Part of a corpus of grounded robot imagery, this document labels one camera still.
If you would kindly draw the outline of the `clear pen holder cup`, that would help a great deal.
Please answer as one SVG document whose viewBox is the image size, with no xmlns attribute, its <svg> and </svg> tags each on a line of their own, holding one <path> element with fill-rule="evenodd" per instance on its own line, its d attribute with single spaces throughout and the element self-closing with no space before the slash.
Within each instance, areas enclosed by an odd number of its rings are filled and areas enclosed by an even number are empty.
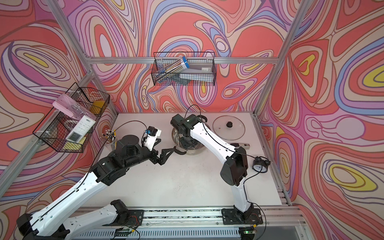
<svg viewBox="0 0 384 240">
<path fill-rule="evenodd" d="M 116 130 L 106 130 L 105 133 L 103 133 L 103 137 L 106 139 L 105 145 L 111 150 L 115 150 L 117 145 Z"/>
</svg>

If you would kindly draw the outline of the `yellow object in basket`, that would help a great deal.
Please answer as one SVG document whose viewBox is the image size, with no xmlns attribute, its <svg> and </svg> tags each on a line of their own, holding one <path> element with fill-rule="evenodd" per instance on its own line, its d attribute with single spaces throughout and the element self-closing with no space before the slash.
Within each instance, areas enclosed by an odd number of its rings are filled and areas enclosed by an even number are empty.
<svg viewBox="0 0 384 240">
<path fill-rule="evenodd" d="M 95 116 L 98 116 L 103 111 L 105 103 L 106 103 L 105 101 L 101 101 L 101 100 L 94 101 L 92 103 L 92 106 L 90 107 L 90 112 Z"/>
</svg>

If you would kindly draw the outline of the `stainless steel pot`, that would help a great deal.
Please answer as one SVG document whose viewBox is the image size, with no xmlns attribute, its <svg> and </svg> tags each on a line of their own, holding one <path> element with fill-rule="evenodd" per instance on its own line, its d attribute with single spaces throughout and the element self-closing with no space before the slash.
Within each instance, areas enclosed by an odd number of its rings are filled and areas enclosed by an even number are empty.
<svg viewBox="0 0 384 240">
<path fill-rule="evenodd" d="M 192 146 L 188 148 L 184 148 L 182 144 L 182 135 L 178 133 L 177 129 L 172 129 L 172 139 L 176 145 L 176 149 L 182 153 L 186 153 L 187 155 L 198 155 L 205 150 L 205 146 L 198 141 L 194 141 Z"/>
</svg>

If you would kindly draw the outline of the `black white stapler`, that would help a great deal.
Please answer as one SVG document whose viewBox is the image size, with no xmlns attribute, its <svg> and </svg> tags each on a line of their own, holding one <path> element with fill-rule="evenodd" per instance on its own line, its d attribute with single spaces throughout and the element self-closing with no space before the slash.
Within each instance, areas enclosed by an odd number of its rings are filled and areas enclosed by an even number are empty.
<svg viewBox="0 0 384 240">
<path fill-rule="evenodd" d="M 231 145 L 233 145 L 236 148 L 242 147 L 245 150 L 249 150 L 250 149 L 250 144 L 247 144 L 247 143 L 231 143 Z"/>
</svg>

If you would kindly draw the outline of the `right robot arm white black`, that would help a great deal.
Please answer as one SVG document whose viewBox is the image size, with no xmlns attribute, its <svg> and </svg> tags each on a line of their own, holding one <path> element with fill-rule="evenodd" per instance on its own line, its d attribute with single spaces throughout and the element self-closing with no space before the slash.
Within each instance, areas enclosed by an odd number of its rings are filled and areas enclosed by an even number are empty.
<svg viewBox="0 0 384 240">
<path fill-rule="evenodd" d="M 210 150 L 222 163 L 221 178 L 229 186 L 234 197 L 234 209 L 241 221 L 250 217 L 254 210 L 253 204 L 249 203 L 242 185 L 247 176 L 248 160 L 243 147 L 235 147 L 226 143 L 210 129 L 196 115 L 183 118 L 177 114 L 171 119 L 171 125 L 184 138 L 184 145 L 189 145 L 191 140 L 197 141 Z"/>
</svg>

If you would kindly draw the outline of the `yellow sticky notes pad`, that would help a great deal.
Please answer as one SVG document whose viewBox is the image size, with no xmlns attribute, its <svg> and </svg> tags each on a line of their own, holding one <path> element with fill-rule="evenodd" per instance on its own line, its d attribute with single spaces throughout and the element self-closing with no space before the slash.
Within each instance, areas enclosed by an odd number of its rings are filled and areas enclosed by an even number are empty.
<svg viewBox="0 0 384 240">
<path fill-rule="evenodd" d="M 80 152 L 82 149 L 83 149 L 82 144 L 73 143 L 73 142 L 69 142 L 69 141 L 67 141 L 63 146 L 63 151 L 65 151 L 65 152 L 73 152 L 73 153 L 74 152 Z"/>
</svg>

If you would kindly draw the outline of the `tube of pencils blue cap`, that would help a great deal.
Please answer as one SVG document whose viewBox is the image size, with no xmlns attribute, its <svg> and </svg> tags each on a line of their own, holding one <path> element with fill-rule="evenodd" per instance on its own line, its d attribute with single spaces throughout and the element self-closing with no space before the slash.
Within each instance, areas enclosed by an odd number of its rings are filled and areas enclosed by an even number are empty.
<svg viewBox="0 0 384 240">
<path fill-rule="evenodd" d="M 190 66 L 187 58 L 181 57 L 173 62 L 168 61 L 165 64 L 158 61 L 156 67 L 155 80 L 157 83 L 162 83 L 164 81 L 170 81 L 172 77 L 181 73 L 183 70 L 186 70 Z"/>
</svg>

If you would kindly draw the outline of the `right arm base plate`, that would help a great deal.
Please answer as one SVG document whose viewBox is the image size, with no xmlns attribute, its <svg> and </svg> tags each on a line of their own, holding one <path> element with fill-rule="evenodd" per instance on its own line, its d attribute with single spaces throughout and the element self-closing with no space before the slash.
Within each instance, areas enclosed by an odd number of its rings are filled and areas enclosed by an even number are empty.
<svg viewBox="0 0 384 240">
<path fill-rule="evenodd" d="M 221 210 L 224 225 L 261 225 L 264 223 L 260 209 L 252 209 L 242 213 L 235 208 Z"/>
</svg>

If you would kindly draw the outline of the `white grey box in basket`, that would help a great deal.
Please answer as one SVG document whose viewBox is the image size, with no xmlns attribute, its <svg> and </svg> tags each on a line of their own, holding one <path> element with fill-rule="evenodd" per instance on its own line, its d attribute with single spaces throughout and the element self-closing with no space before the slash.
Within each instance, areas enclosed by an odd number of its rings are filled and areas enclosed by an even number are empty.
<svg viewBox="0 0 384 240">
<path fill-rule="evenodd" d="M 204 82 L 212 82 L 214 80 L 212 64 L 191 63 L 189 66 L 189 68 L 179 74 L 181 79 Z"/>
</svg>

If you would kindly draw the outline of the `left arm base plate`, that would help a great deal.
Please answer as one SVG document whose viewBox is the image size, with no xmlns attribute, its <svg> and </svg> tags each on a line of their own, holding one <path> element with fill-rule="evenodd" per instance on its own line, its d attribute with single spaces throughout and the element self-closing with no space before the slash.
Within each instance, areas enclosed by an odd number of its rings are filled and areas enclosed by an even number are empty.
<svg viewBox="0 0 384 240">
<path fill-rule="evenodd" d="M 116 219 L 108 226 L 138 227 L 142 225 L 144 210 L 124 210 L 118 212 Z"/>
</svg>

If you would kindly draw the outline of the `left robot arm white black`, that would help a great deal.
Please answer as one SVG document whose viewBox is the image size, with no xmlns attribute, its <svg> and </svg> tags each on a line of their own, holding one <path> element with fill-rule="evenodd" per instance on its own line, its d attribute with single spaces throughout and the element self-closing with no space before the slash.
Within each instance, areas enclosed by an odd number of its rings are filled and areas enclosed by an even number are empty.
<svg viewBox="0 0 384 240">
<path fill-rule="evenodd" d="M 163 165 L 175 148 L 155 150 L 161 140 L 147 136 L 140 140 L 126 135 L 117 142 L 116 149 L 95 163 L 89 172 L 62 196 L 34 214 L 23 214 L 17 226 L 25 240 L 72 240 L 103 225 L 125 225 L 137 221 L 121 200 L 96 211 L 72 217 L 87 200 L 112 185 L 127 171 L 145 161 Z"/>
</svg>

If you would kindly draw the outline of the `aluminium rail front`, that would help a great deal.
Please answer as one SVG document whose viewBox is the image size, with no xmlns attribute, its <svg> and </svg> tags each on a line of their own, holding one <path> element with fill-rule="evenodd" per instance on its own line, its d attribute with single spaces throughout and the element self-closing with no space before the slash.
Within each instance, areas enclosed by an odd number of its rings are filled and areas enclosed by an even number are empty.
<svg viewBox="0 0 384 240">
<path fill-rule="evenodd" d="M 133 217 L 133 223 L 142 228 L 160 227 L 222 227 L 222 226 L 307 226 L 304 215 L 297 207 L 267 206 L 254 212 L 244 222 L 234 216 L 235 210 L 222 213 L 222 207 L 214 208 L 143 208 L 143 213 Z"/>
</svg>

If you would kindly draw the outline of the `glass pot lid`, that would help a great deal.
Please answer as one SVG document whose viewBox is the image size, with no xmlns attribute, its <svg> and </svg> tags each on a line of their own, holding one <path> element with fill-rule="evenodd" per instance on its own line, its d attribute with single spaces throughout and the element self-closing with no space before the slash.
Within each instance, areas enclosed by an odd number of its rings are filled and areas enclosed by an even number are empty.
<svg viewBox="0 0 384 240">
<path fill-rule="evenodd" d="M 220 138 L 227 141 L 240 139 L 246 132 L 244 123 L 234 116 L 220 116 L 213 122 L 213 131 Z"/>
</svg>

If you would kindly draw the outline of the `black alarm clock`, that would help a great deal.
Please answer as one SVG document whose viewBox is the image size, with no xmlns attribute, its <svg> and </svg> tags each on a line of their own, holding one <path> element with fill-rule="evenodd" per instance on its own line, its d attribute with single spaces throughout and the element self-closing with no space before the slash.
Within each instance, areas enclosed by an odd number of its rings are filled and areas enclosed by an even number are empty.
<svg viewBox="0 0 384 240">
<path fill-rule="evenodd" d="M 268 171 L 270 165 L 271 161 L 268 158 L 263 156 L 255 157 L 252 169 L 257 173 L 264 174 Z"/>
</svg>

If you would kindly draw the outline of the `pink box in basket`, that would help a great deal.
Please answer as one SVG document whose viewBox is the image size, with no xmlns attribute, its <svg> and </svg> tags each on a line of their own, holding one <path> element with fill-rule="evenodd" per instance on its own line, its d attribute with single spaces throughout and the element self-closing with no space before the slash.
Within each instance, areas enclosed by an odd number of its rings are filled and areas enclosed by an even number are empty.
<svg viewBox="0 0 384 240">
<path fill-rule="evenodd" d="M 75 109 L 77 102 L 66 94 L 60 95 L 54 102 L 55 107 L 60 112 L 64 113 L 70 118 L 77 118 L 78 111 Z"/>
</svg>

